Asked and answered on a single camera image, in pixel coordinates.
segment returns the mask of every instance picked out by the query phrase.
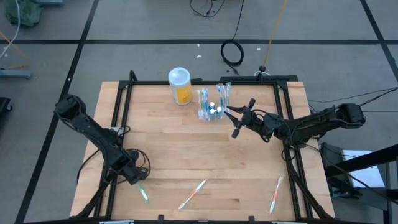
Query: wooden tabletop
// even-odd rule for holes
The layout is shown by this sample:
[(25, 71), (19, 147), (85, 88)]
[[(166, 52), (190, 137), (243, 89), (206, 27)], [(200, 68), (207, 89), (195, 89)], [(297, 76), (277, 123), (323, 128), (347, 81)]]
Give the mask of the wooden tabletop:
[[(303, 83), (289, 82), (288, 86), (294, 118), (308, 115)], [(111, 124), (117, 87), (118, 82), (102, 84), (94, 116), (102, 127)], [(202, 87), (193, 86), (193, 90)], [(218, 102), (215, 86), (208, 88), (210, 99)], [(286, 116), (282, 91), (280, 95)], [(256, 99), (255, 108), (277, 113), (273, 87), (232, 87), (232, 106), (247, 105), (251, 98)], [(131, 132), (125, 135), (124, 148), (140, 149), (150, 159), (152, 172), (142, 182), (149, 203), (142, 198), (137, 185), (119, 184), (112, 218), (156, 220), (163, 214), (166, 220), (248, 220), (250, 215), (256, 220), (295, 220), (286, 163), (281, 158), (282, 142), (273, 137), (265, 143), (246, 128), (233, 139), (232, 122), (228, 118), (199, 121), (196, 102), (194, 94), (188, 105), (175, 104), (169, 86), (133, 86), (127, 119)], [(309, 144), (317, 147), (315, 140)], [(94, 151), (96, 148), (89, 142), (85, 159)], [(309, 190), (325, 211), (334, 216), (319, 153), (310, 148), (301, 152)], [(71, 215), (80, 212), (97, 190), (102, 165), (103, 158), (98, 154), (82, 170)], [(274, 212), (269, 214), (269, 202), (280, 176), (285, 178)], [(204, 187), (179, 210), (178, 206), (204, 179)], [(305, 217), (298, 187), (297, 192)]]

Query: black metal frame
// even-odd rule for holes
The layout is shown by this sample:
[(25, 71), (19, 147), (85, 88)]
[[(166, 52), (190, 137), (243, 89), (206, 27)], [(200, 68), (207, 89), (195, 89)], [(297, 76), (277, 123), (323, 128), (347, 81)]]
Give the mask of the black metal frame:
[[(262, 77), (262, 76), (258, 76), (258, 77), (254, 77), (254, 76), (253, 77), (221, 77), (220, 81), (192, 80), (191, 84), (192, 85), (216, 85), (219, 82), (223, 82), (223, 83), (231, 82), (232, 85), (273, 86), (274, 93), (275, 93), (275, 103), (276, 103), (276, 107), (277, 107), (277, 112), (280, 116), (283, 117), (282, 103), (281, 103), (280, 94), (279, 94), (279, 88), (280, 88), (280, 89), (282, 89), (283, 94), (284, 94), (288, 119), (293, 119), (292, 106), (290, 104), (289, 91), (287, 88), (288, 81), (297, 81), (297, 76), (289, 75), (289, 76), (280, 76), (280, 77)], [(123, 111), (121, 126), (123, 127), (126, 125), (133, 85), (169, 85), (169, 82), (168, 81), (137, 81), (135, 74), (130, 72), (130, 80), (119, 82), (118, 94), (116, 95), (116, 102), (115, 102), (113, 118), (112, 118), (112, 126), (115, 126), (117, 123), (117, 117), (118, 117), (118, 113), (119, 113), (122, 92), (125, 88), (127, 88), (127, 95), (126, 95), (126, 100), (125, 100), (125, 104), (124, 104), (124, 111)], [(285, 158), (287, 161), (286, 162), (287, 166), (289, 166), (289, 161), (291, 160), (289, 150), (285, 150)], [(300, 153), (298, 153), (296, 155), (296, 162), (297, 162), (297, 170), (300, 175), (300, 178), (303, 181), (303, 183), (305, 185), (307, 185), (306, 180), (305, 180), (304, 169), (303, 169), (302, 157), (301, 157)], [(107, 168), (103, 167), (103, 175), (106, 174), (106, 170), (107, 170)], [(299, 219), (301, 219), (301, 214), (300, 214), (299, 198), (297, 197), (297, 189), (295, 187), (295, 182), (293, 181), (293, 179), (291, 178), (289, 173), (288, 173), (288, 175), (289, 175), (290, 191), (292, 194), (292, 203), (293, 203), (295, 218), (296, 218), (296, 220), (299, 220)], [(108, 202), (107, 202), (108, 206), (106, 208), (106, 217), (108, 217), (109, 219), (111, 218), (111, 215), (112, 215), (112, 208), (113, 208), (115, 193), (116, 193), (116, 186), (111, 185), (110, 191), (109, 191)], [(311, 206), (305, 197), (304, 197), (304, 202), (305, 202), (307, 218), (313, 218)], [(95, 217), (100, 216), (101, 203), (102, 203), (102, 200), (100, 200), (98, 202), (98, 204), (95, 208), (95, 213), (94, 213)]]
[[(321, 145), (321, 150), (323, 150), (324, 147), (327, 147), (330, 149), (330, 147), (337, 149), (338, 151), (341, 151), (342, 149), (328, 145), (327, 143), (323, 143)], [(354, 157), (352, 159), (349, 159), (347, 161), (339, 162), (336, 163), (335, 165), (343, 169), (345, 172), (352, 172), (356, 170), (361, 170), (361, 169), (366, 169), (371, 166), (377, 166), (381, 164), (386, 165), (386, 188), (373, 188), (374, 190), (378, 191), (379, 193), (385, 195), (386, 197), (389, 197), (391, 199), (397, 200), (398, 199), (398, 189), (390, 189), (390, 167), (389, 167), (389, 162), (396, 162), (398, 165), (398, 144), (395, 144), (393, 146), (380, 149), (377, 151), (374, 151), (372, 153), (363, 155), (363, 156), (358, 156)], [(334, 166), (326, 166), (325, 168), (325, 175), (327, 178), (334, 177), (337, 175), (344, 174), (342, 171), (338, 170)], [(364, 192), (363, 189), (361, 193), (363, 194), (361, 198), (365, 198), (362, 202), (365, 200), (369, 201), (369, 203), (366, 203), (369, 206), (381, 209), (383, 211), (383, 223), (385, 224), (390, 224), (392, 222), (392, 208), (391, 208), (391, 202), (381, 198), (377, 197), (379, 200), (383, 200), (386, 202), (381, 205), (378, 200), (374, 200), (373, 198), (368, 198), (367, 192)]]

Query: electrical wire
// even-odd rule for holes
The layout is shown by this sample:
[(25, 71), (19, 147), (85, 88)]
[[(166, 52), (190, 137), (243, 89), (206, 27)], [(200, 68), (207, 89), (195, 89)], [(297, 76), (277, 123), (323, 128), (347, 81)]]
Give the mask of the electrical wire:
[[(123, 137), (125, 134), (127, 134), (127, 133), (130, 132), (130, 131), (131, 131), (131, 127), (128, 126), (128, 125), (126, 125), (126, 127), (125, 127), (124, 130), (123, 130), (123, 133), (120, 134), (120, 135), (118, 136), (118, 138), (115, 140), (115, 142), (117, 142), (121, 137)], [(80, 172), (81, 172), (81, 170), (82, 170), (82, 169), (84, 168), (84, 166), (88, 163), (88, 161), (89, 161), (91, 158), (93, 158), (99, 151), (100, 151), (100, 150), (97, 149), (94, 153), (92, 153), (92, 154), (81, 164), (81, 166), (79, 167), (79, 170), (78, 170), (78, 172), (77, 172), (76, 183), (79, 182), (79, 177), (80, 177)]]
[[(263, 115), (261, 115), (261, 114), (256, 114), (255, 112), (256, 111), (259, 111), (259, 112), (261, 112), (261, 113), (264, 113), (264, 116)], [(268, 114), (266, 111), (264, 111), (264, 110), (261, 110), (261, 109), (254, 109), (253, 111), (252, 111), (254, 114), (255, 114), (255, 116), (258, 116), (258, 115), (260, 115), (260, 116), (262, 116), (263, 117), (263, 120), (264, 120), (264, 117), (265, 116), (268, 116), (268, 117), (270, 117), (270, 118), (272, 118), (272, 119), (274, 119), (274, 120), (276, 120), (276, 121), (281, 121), (285, 126), (286, 126), (286, 128), (287, 128), (287, 130), (288, 130), (288, 132), (289, 132), (289, 139), (290, 139), (290, 141), (289, 141), (289, 145), (290, 145), (290, 147), (291, 147), (291, 143), (292, 143), (292, 135), (293, 135), (293, 132), (290, 130), (290, 128), (289, 128), (289, 125), (286, 123), (286, 121), (281, 117), (281, 116), (277, 116), (277, 118), (275, 118), (275, 117), (273, 117), (273, 116), (271, 116), (270, 114)], [(284, 157), (284, 153), (285, 153), (285, 150), (286, 149), (289, 149), (288, 147), (287, 148), (283, 148), (283, 150), (282, 150), (282, 152), (280, 153), (280, 156), (281, 156), (281, 158), (282, 158), (282, 160), (283, 161), (286, 161), (286, 158)], [(289, 162), (291, 162), (294, 158), (296, 158), (296, 155), (297, 155), (297, 149), (296, 148), (291, 148), (291, 149), (293, 149), (294, 150), (294, 155), (290, 158), (290, 160), (289, 160)]]
[(374, 98), (371, 98), (370, 100), (367, 100), (367, 101), (364, 102), (364, 103), (361, 103), (359, 106), (364, 106), (364, 105), (366, 105), (366, 104), (368, 104), (368, 103), (371, 103), (371, 102), (373, 102), (374, 100), (377, 100), (378, 98), (380, 98), (380, 97), (382, 97), (382, 96), (384, 96), (384, 95), (387, 95), (387, 94), (389, 94), (389, 93), (391, 93), (391, 92), (393, 92), (393, 91), (396, 91), (397, 89), (398, 89), (398, 87), (393, 88), (393, 89), (389, 90), (388, 92), (385, 92), (385, 93), (383, 93), (383, 94), (380, 94), (380, 95), (378, 95), (378, 96), (376, 96), (376, 97), (374, 97)]
[(310, 108), (314, 111), (314, 112), (318, 112), (313, 106), (311, 106), (311, 104), (308, 104), (310, 106)]
[(267, 59), (268, 59), (268, 54), (269, 54), (269, 52), (271, 50), (272, 39), (274, 38), (274, 35), (276, 33), (276, 29), (278, 28), (278, 25), (279, 25), (279, 22), (280, 22), (280, 18), (282, 17), (282, 14), (284, 13), (284, 10), (285, 10), (285, 7), (286, 7), (286, 3), (287, 3), (287, 0), (284, 1), (284, 4), (282, 5), (282, 9), (280, 9), (278, 19), (276, 20), (276, 23), (274, 25), (274, 29), (272, 30), (272, 33), (271, 33), (271, 37), (269, 38), (266, 57), (264, 59), (264, 63), (262, 64), (263, 66), (266, 66)]
[(100, 150), (97, 149), (97, 150), (96, 150), (94, 153), (92, 153), (92, 155), (89, 156), (89, 157), (82, 163), (82, 165), (79, 167), (79, 171), (77, 172), (77, 177), (76, 177), (76, 183), (79, 182), (80, 172), (81, 172), (81, 170), (83, 169), (83, 167), (84, 167), (84, 166), (87, 164), (87, 162), (88, 162), (92, 157), (94, 157), (99, 151), (100, 151)]
[(369, 92), (369, 93), (363, 93), (363, 94), (349, 96), (349, 97), (342, 97), (342, 98), (338, 98), (338, 99), (335, 99), (335, 100), (328, 100), (328, 101), (309, 100), (308, 102), (331, 103), (331, 102), (336, 102), (336, 101), (340, 101), (340, 100), (348, 100), (348, 99), (352, 99), (352, 98), (359, 97), (359, 96), (365, 96), (365, 95), (369, 95), (369, 94), (372, 94), (372, 93), (379, 93), (379, 92), (382, 92), (382, 91), (389, 91), (389, 90), (394, 90), (395, 91), (397, 88), (398, 87), (388, 88), (388, 89), (385, 89), (385, 90), (376, 90), (376, 91), (372, 91), (372, 92)]
[[(76, 131), (77, 133), (84, 134), (84, 135), (86, 135), (86, 136), (88, 136), (88, 137), (90, 137), (90, 138), (96, 139), (94, 136), (90, 136), (88, 133), (83, 133), (83, 132), (79, 131), (76, 127), (74, 127), (72, 124), (70, 124), (69, 121), (68, 121), (67, 119), (62, 118), (62, 117), (60, 116), (60, 114), (58, 114), (58, 113), (56, 113), (56, 112), (55, 112), (55, 114), (58, 116), (59, 120), (60, 120), (63, 124), (65, 124), (66, 126), (68, 126), (69, 128), (71, 128), (72, 130)], [(127, 125), (124, 126), (124, 132), (123, 132), (123, 134), (121, 134), (120, 136), (118, 136), (118, 137), (116, 138), (116, 140), (114, 141), (114, 143), (116, 143), (116, 142), (119, 140), (119, 138), (121, 138), (121, 136), (123, 136), (124, 134), (128, 133), (128, 132), (131, 130), (131, 128), (129, 127), (129, 130), (126, 131), (126, 128), (127, 128), (127, 127), (129, 127), (129, 126), (127, 126)], [(105, 146), (104, 146), (103, 143), (100, 141), (100, 139), (98, 139), (98, 144), (99, 144), (102, 148), (105, 148)], [(144, 152), (142, 152), (141, 150), (138, 150), (138, 149), (130, 149), (130, 150), (134, 150), (134, 151), (140, 152), (140, 153), (142, 154), (142, 156), (144, 156), (144, 164), (146, 163), (146, 160), (148, 160), (148, 163), (149, 163), (149, 171), (148, 171), (148, 174), (144, 177), (144, 179), (145, 179), (145, 178), (149, 175), (149, 173), (150, 173), (150, 161), (149, 161), (148, 156), (147, 156)], [(108, 170), (108, 169), (109, 169), (109, 167), (108, 167), (108, 155), (107, 155), (107, 153), (106, 153), (106, 150), (103, 152), (103, 156), (104, 156), (104, 167), (105, 167), (106, 170)], [(127, 179), (126, 179), (126, 180), (122, 180), (122, 181), (119, 181), (119, 182), (116, 182), (116, 183), (110, 183), (110, 182), (106, 181), (105, 177), (101, 177), (101, 180), (102, 180), (103, 182), (105, 182), (105, 183), (107, 183), (107, 184), (111, 184), (111, 185), (117, 185), (117, 184), (121, 184), (121, 183), (127, 181)]]
[[(142, 179), (147, 178), (147, 177), (149, 176), (150, 170), (151, 170), (150, 161), (149, 161), (149, 158), (148, 158), (147, 154), (146, 154), (145, 152), (143, 152), (142, 150), (139, 150), (139, 149), (127, 149), (127, 151), (136, 151), (136, 152), (138, 152), (138, 153), (141, 153), (142, 157), (144, 158), (144, 162), (142, 163), (142, 165), (141, 165), (139, 168), (143, 168), (144, 165), (148, 162), (148, 173), (147, 173), (147, 175), (146, 175), (145, 177), (143, 177)], [(105, 183), (107, 183), (107, 184), (109, 184), (109, 185), (118, 185), (118, 184), (121, 184), (121, 183), (127, 181), (127, 179), (120, 180), (119, 182), (116, 182), (116, 183), (108, 182), (108, 181), (106, 181), (105, 178), (103, 178), (102, 181), (105, 182)]]
[(16, 4), (16, 6), (17, 6), (17, 15), (18, 15), (18, 26), (17, 26), (17, 31), (15, 32), (14, 37), (11, 39), (11, 41), (8, 43), (8, 45), (7, 45), (7, 46), (4, 48), (4, 50), (2, 51), (2, 53), (1, 53), (1, 55), (0, 55), (0, 58), (2, 58), (2, 57), (6, 54), (8, 48), (11, 46), (11, 44), (12, 44), (12, 43), (14, 42), (14, 40), (17, 38), (18, 32), (19, 32), (19, 27), (21, 26), (21, 15), (19, 14), (19, 4), (18, 4), (18, 0), (15, 0), (15, 4)]
[(381, 194), (381, 193), (375, 191), (375, 190), (372, 189), (370, 186), (368, 186), (367, 184), (365, 184), (364, 182), (362, 182), (362, 181), (359, 180), (358, 178), (353, 177), (351, 174), (349, 174), (347, 171), (345, 171), (344, 169), (342, 169), (342, 168), (339, 167), (338, 165), (336, 165), (336, 164), (330, 162), (330, 161), (326, 158), (326, 156), (324, 156), (323, 153), (322, 153), (320, 150), (318, 150), (317, 148), (315, 148), (315, 147), (313, 147), (313, 146), (310, 146), (310, 148), (316, 150), (317, 152), (319, 152), (319, 154), (322, 156), (322, 158), (323, 158), (324, 160), (326, 160), (328, 163), (330, 163), (330, 165), (332, 165), (333, 167), (335, 167), (336, 169), (338, 169), (340, 172), (344, 173), (345, 175), (347, 175), (347, 176), (351, 177), (352, 179), (358, 181), (359, 183), (363, 184), (367, 189), (371, 190), (373, 193), (377, 194), (378, 196), (380, 196), (380, 197), (382, 197), (382, 198), (384, 198), (384, 199), (386, 199), (386, 200), (389, 200), (389, 201), (391, 201), (392, 203), (398, 205), (398, 202), (397, 202), (396, 200), (393, 200), (392, 198), (386, 197), (385, 195), (383, 195), (383, 194)]
[[(235, 33), (234, 33), (232, 39), (231, 40), (226, 40), (226, 41), (223, 42), (223, 44), (221, 44), (221, 57), (223, 58), (223, 61), (225, 62), (225, 64), (227, 64), (232, 69), (232, 71), (234, 71), (234, 73), (237, 76), (240, 76), (240, 74), (234, 67), (240, 66), (242, 64), (243, 58), (244, 58), (244, 50), (243, 50), (242, 46), (238, 42), (236, 42), (234, 39), (236, 37), (236, 33), (238, 32), (239, 23), (241, 22), (243, 4), (244, 4), (244, 0), (242, 0), (241, 10), (239, 12), (238, 23), (236, 24)], [(225, 47), (226, 44), (233, 44), (233, 45), (235, 45), (238, 48), (238, 50), (239, 50), (239, 52), (241, 54), (241, 57), (240, 57), (240, 59), (237, 62), (231, 62), (225, 57), (225, 55), (224, 55), (224, 47)]]
[(223, 0), (223, 2), (221, 3), (220, 7), (218, 8), (218, 10), (217, 10), (213, 15), (211, 15), (211, 16), (209, 16), (209, 13), (210, 13), (211, 10), (213, 9), (213, 0), (210, 0), (210, 3), (211, 3), (210, 9), (206, 12), (206, 14), (202, 14), (202, 13), (196, 11), (196, 10), (192, 7), (192, 0), (189, 1), (189, 6), (191, 7), (192, 11), (193, 11), (194, 13), (196, 13), (196, 14), (194, 14), (194, 15), (196, 15), (196, 16), (202, 16), (202, 17), (205, 17), (205, 18), (212, 18), (212, 17), (215, 17), (215, 16), (217, 15), (217, 13), (220, 11), (220, 9), (223, 7), (223, 4), (225, 3), (225, 0)]
[(356, 156), (352, 156), (352, 155), (346, 155), (346, 154), (341, 154), (341, 153), (338, 153), (338, 152), (335, 152), (335, 151), (332, 151), (331, 149), (329, 149), (328, 147), (326, 147), (326, 146), (322, 146), (323, 148), (325, 148), (325, 149), (327, 149), (328, 151), (330, 151), (330, 152), (332, 152), (332, 153), (334, 153), (334, 154), (336, 154), (336, 155), (339, 155), (339, 156), (341, 156), (341, 157), (343, 157), (343, 156), (351, 156), (351, 157), (353, 157), (353, 158), (357, 158)]

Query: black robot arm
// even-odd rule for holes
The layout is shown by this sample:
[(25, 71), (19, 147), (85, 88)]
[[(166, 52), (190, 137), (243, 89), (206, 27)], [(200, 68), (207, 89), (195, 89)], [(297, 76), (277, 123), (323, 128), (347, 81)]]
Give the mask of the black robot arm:
[(150, 172), (149, 168), (136, 166), (136, 161), (141, 152), (144, 161), (149, 160), (147, 156), (137, 149), (125, 150), (118, 133), (113, 129), (102, 128), (90, 116), (86, 114), (86, 105), (82, 100), (73, 95), (66, 95), (55, 105), (54, 113), (59, 120), (86, 136), (101, 152), (104, 158), (104, 165), (108, 169), (106, 177), (101, 181), (97, 192), (86, 205), (86, 207), (75, 217), (88, 217), (94, 209), (108, 184), (117, 175), (122, 175), (132, 185), (139, 180), (144, 180)]
[(303, 118), (287, 120), (263, 110), (253, 109), (256, 100), (251, 99), (248, 106), (236, 108), (228, 106), (232, 111), (242, 114), (241, 120), (225, 112), (236, 127), (232, 137), (236, 138), (242, 126), (258, 133), (269, 142), (274, 134), (280, 140), (288, 140), (297, 147), (307, 142), (311, 137), (324, 135), (336, 128), (359, 128), (365, 123), (361, 107), (354, 103), (345, 103), (337, 107), (324, 109)]

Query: black cable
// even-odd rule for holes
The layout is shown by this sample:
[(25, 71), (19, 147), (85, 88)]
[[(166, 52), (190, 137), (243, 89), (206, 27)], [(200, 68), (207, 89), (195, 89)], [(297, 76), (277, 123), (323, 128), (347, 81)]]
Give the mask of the black cable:
[[(115, 142), (118, 141), (123, 135), (127, 134), (127, 133), (130, 132), (130, 131), (131, 131), (131, 127), (128, 126), (128, 125), (126, 125), (126, 127), (125, 127), (124, 130), (123, 130), (123, 133), (120, 134), (120, 135), (118, 136), (118, 138), (115, 140)], [(84, 166), (88, 163), (88, 161), (89, 161), (92, 157), (94, 157), (95, 154), (97, 154), (99, 151), (100, 151), (100, 150), (97, 149), (94, 153), (92, 153), (91, 156), (89, 156), (89, 157), (81, 164), (81, 166), (80, 166), (80, 168), (79, 168), (79, 171), (77, 172), (76, 183), (79, 182), (79, 177), (80, 177), (80, 172), (81, 172), (81, 170), (82, 170), (82, 169), (84, 168)]]
[(318, 112), (311, 104), (308, 104), (314, 112)]
[(213, 15), (209, 16), (209, 13), (210, 13), (211, 10), (213, 9), (213, 1), (214, 1), (214, 0), (210, 0), (211, 6), (210, 6), (210, 9), (206, 12), (206, 14), (202, 14), (202, 13), (199, 13), (198, 11), (196, 11), (196, 10), (192, 7), (192, 0), (189, 1), (189, 6), (191, 7), (192, 11), (193, 11), (194, 13), (196, 13), (196, 14), (194, 14), (194, 15), (196, 15), (196, 16), (202, 16), (202, 17), (205, 17), (205, 18), (212, 18), (212, 17), (215, 17), (215, 16), (217, 15), (217, 13), (220, 11), (220, 9), (223, 7), (223, 4), (225, 3), (225, 0), (223, 0), (223, 2), (221, 3), (220, 7), (218, 8), (218, 10), (217, 10)]
[[(226, 41), (223, 42), (223, 44), (221, 44), (221, 57), (223, 58), (225, 64), (227, 64), (234, 71), (234, 73), (237, 76), (240, 76), (240, 74), (234, 67), (240, 66), (242, 64), (243, 57), (244, 57), (244, 51), (243, 51), (242, 46), (239, 43), (237, 43), (234, 39), (236, 37), (236, 33), (238, 32), (239, 23), (241, 22), (243, 4), (244, 4), (244, 0), (242, 0), (242, 6), (241, 6), (241, 11), (239, 12), (238, 23), (236, 24), (235, 33), (234, 33), (232, 39), (231, 40), (226, 40)], [(224, 55), (224, 47), (225, 47), (226, 44), (233, 44), (233, 45), (235, 45), (238, 48), (239, 52), (241, 53), (241, 57), (240, 57), (240, 59), (237, 62), (231, 62), (225, 57), (225, 55)]]
[(359, 97), (359, 96), (365, 96), (365, 95), (369, 95), (369, 94), (372, 94), (372, 93), (378, 93), (378, 92), (381, 92), (381, 91), (389, 91), (389, 90), (394, 90), (395, 91), (397, 88), (398, 87), (388, 88), (388, 89), (385, 89), (385, 90), (376, 90), (376, 91), (372, 91), (372, 92), (369, 92), (369, 93), (363, 93), (363, 94), (359, 94), (359, 95), (343, 97), (343, 98), (339, 98), (339, 99), (335, 99), (335, 100), (328, 100), (328, 101), (309, 100), (308, 102), (331, 103), (331, 102), (336, 102), (336, 101), (339, 101), (339, 100), (348, 100), (348, 99)]
[[(142, 165), (141, 165), (139, 168), (144, 167), (144, 165), (146, 164), (146, 162), (148, 162), (148, 173), (147, 173), (147, 175), (146, 175), (145, 177), (143, 177), (142, 179), (147, 178), (147, 177), (149, 176), (150, 170), (151, 170), (150, 161), (149, 161), (149, 158), (148, 158), (147, 154), (146, 154), (145, 152), (143, 152), (142, 150), (139, 150), (139, 149), (128, 149), (128, 150), (132, 150), (132, 151), (136, 151), (136, 152), (138, 152), (138, 153), (141, 153), (142, 157), (144, 158), (144, 162), (142, 163)], [(107, 184), (109, 184), (109, 185), (118, 185), (118, 184), (121, 184), (121, 183), (123, 183), (123, 182), (125, 182), (125, 181), (127, 181), (127, 179), (120, 180), (119, 182), (116, 182), (116, 183), (111, 183), (111, 182), (106, 181), (105, 178), (103, 179), (103, 182), (105, 182), (105, 183), (107, 183)]]
[(329, 148), (328, 148), (328, 147), (326, 147), (326, 146), (322, 146), (322, 147), (324, 147), (325, 149), (329, 150), (330, 152), (332, 152), (332, 153), (334, 153), (334, 154), (336, 154), (336, 155), (339, 155), (339, 156), (341, 156), (341, 157), (343, 157), (343, 156), (351, 156), (351, 157), (353, 157), (353, 158), (356, 158), (356, 156), (352, 156), (352, 155), (346, 155), (346, 154), (341, 154), (341, 153), (338, 153), (338, 152), (332, 151), (331, 149), (329, 149)]
[(370, 100), (367, 100), (366, 102), (361, 103), (360, 106), (364, 106), (364, 105), (366, 105), (366, 104), (368, 104), (368, 103), (371, 103), (371, 102), (373, 102), (374, 100), (377, 100), (378, 98), (380, 98), (380, 97), (382, 97), (382, 96), (384, 96), (384, 95), (389, 94), (390, 92), (396, 91), (397, 89), (398, 89), (398, 87), (393, 88), (393, 89), (391, 89), (391, 90), (388, 91), (388, 92), (385, 92), (385, 93), (383, 93), (383, 94), (381, 94), (381, 95), (378, 95), (378, 96), (376, 96), (376, 97), (374, 97), (374, 98), (371, 98)]
[(336, 169), (340, 170), (342, 173), (346, 174), (347, 176), (350, 176), (352, 179), (354, 179), (354, 180), (358, 181), (359, 183), (363, 184), (367, 189), (373, 191), (373, 192), (374, 192), (375, 194), (377, 194), (378, 196), (380, 196), (380, 197), (382, 197), (382, 198), (385, 198), (386, 200), (389, 200), (389, 201), (391, 201), (392, 203), (398, 205), (398, 202), (397, 202), (396, 200), (393, 200), (392, 198), (386, 197), (385, 195), (383, 195), (383, 194), (381, 194), (381, 193), (375, 191), (375, 190), (372, 189), (370, 186), (368, 186), (368, 185), (365, 184), (364, 182), (360, 181), (359, 179), (353, 177), (351, 174), (349, 174), (347, 171), (345, 171), (344, 169), (342, 169), (342, 168), (339, 167), (338, 165), (336, 165), (336, 164), (330, 162), (330, 161), (326, 158), (326, 156), (323, 155), (323, 153), (322, 153), (320, 150), (318, 150), (317, 148), (315, 148), (315, 147), (313, 147), (313, 146), (310, 146), (310, 147), (311, 147), (312, 149), (316, 150), (317, 152), (319, 152), (319, 154), (322, 156), (322, 158), (324, 158), (324, 160), (326, 160), (327, 162), (329, 162), (330, 165), (332, 165), (332, 166), (335, 167)]
[[(278, 119), (279, 119), (279, 121), (283, 122), (283, 123), (285, 124), (285, 126), (286, 126), (288, 132), (289, 132), (289, 139), (290, 139), (289, 145), (291, 145), (291, 142), (292, 142), (291, 136), (293, 135), (293, 132), (290, 130), (289, 125), (287, 125), (286, 121), (285, 121), (281, 116), (278, 115), (277, 118), (274, 118), (273, 116), (269, 115), (266, 111), (260, 110), (260, 109), (254, 109), (252, 112), (256, 112), (256, 111), (259, 111), (259, 112), (264, 113), (264, 116), (261, 115), (261, 114), (256, 114), (256, 113), (254, 113), (256, 116), (257, 116), (257, 115), (262, 116), (262, 120), (264, 120), (264, 117), (265, 117), (265, 116), (268, 116), (268, 117), (270, 117), (270, 118), (272, 118), (272, 119), (274, 119), (274, 120), (276, 120), (276, 121), (278, 121)], [(293, 159), (296, 158), (296, 155), (297, 155), (297, 149), (296, 149), (296, 148), (292, 148), (292, 149), (294, 150), (294, 155), (290, 158), (289, 162), (293, 161)], [(282, 152), (280, 153), (280, 156), (281, 156), (281, 158), (282, 158), (283, 161), (286, 161), (286, 158), (284, 157), (285, 150), (286, 150), (286, 148), (283, 148)]]
[(77, 172), (76, 183), (79, 182), (80, 172), (81, 172), (81, 170), (83, 169), (83, 167), (84, 167), (84, 166), (86, 165), (86, 163), (87, 163), (92, 157), (94, 157), (95, 154), (97, 154), (99, 151), (100, 151), (100, 150), (97, 149), (94, 153), (92, 153), (91, 156), (89, 156), (89, 157), (82, 163), (82, 165), (81, 165), (80, 168), (79, 168), (79, 171)]

